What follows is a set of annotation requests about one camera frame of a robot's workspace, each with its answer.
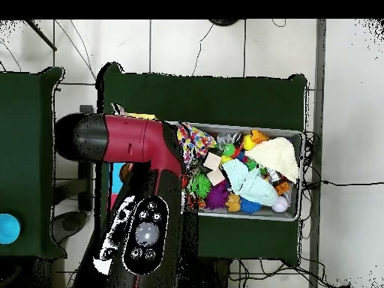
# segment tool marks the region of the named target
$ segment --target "yellow toy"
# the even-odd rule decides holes
[[[256,143],[252,141],[250,134],[244,136],[243,147],[245,150],[251,150],[255,145]]]
[[[226,162],[230,161],[230,160],[233,160],[230,156],[225,156],[225,155],[222,155],[221,156],[221,164],[225,164]]]
[[[228,212],[240,211],[240,209],[242,208],[240,206],[240,196],[236,196],[235,194],[231,193],[228,196],[228,199],[225,202],[225,205],[228,207]]]
[[[266,136],[264,133],[261,133],[257,129],[253,129],[251,132],[250,138],[254,143],[261,143],[262,141],[267,141],[269,140],[269,137]]]

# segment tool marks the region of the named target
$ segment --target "purple toy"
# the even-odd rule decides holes
[[[211,188],[205,199],[205,207],[208,210],[225,208],[225,202],[230,193],[227,190],[227,181],[223,180],[219,184]]]

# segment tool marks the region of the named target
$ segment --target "dark green table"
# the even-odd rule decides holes
[[[53,242],[53,90],[63,69],[0,72],[0,213],[21,223],[19,238],[0,256],[66,257]]]
[[[160,120],[304,130],[307,80],[265,77],[214,78],[122,73],[116,63],[98,76],[103,94],[97,111],[111,103]],[[103,165],[101,214],[107,210],[109,166]],[[285,259],[297,263],[298,221],[199,218],[199,256]]]

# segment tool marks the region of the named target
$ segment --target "cream knitted cloth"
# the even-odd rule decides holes
[[[299,168],[295,159],[292,143],[283,137],[270,139],[247,150],[245,155],[258,164],[285,175],[291,182],[299,177]]]

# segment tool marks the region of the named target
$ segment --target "light blue cloth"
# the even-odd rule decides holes
[[[259,169],[248,172],[247,166],[238,159],[227,161],[222,167],[234,194],[263,206],[273,206],[278,201],[278,193],[260,176]]]

